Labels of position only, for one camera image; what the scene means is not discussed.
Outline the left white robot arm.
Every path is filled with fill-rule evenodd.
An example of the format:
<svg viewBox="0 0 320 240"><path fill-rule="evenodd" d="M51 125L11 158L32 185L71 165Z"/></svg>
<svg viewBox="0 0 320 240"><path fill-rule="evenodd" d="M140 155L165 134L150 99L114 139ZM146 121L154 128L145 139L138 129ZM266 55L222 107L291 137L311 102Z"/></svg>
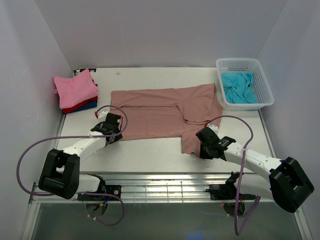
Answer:
<svg viewBox="0 0 320 240"><path fill-rule="evenodd" d="M98 115L105 118L95 125L81 140L62 150L48 152L38 182L40 190L71 199L75 194L88 192L95 200L106 195L101 177L81 174L80 165L98 150L119 141L122 117L107 111Z"/></svg>

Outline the dusty pink t shirt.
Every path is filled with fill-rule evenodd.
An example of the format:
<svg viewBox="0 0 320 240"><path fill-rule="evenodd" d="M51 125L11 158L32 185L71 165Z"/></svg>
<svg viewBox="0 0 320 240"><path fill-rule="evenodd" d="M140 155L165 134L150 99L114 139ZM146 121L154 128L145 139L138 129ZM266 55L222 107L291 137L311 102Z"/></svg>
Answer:
<svg viewBox="0 0 320 240"><path fill-rule="evenodd" d="M181 151L200 155L196 133L223 113L215 84L185 88L114 90L111 112L127 124L123 140L180 138Z"/></svg>

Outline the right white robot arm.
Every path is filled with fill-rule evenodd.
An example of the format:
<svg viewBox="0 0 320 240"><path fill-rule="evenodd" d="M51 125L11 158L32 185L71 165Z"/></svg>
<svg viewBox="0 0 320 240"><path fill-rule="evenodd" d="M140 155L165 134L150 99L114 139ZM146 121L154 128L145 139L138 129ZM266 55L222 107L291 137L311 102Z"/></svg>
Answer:
<svg viewBox="0 0 320 240"><path fill-rule="evenodd" d="M209 190L216 199L237 199L243 195L273 200L283 210L294 213L315 188L299 162L292 158L273 158L246 150L235 139L219 138L209 127L196 133L200 141L200 157L222 159L244 166L252 174L232 172L224 184Z"/></svg>

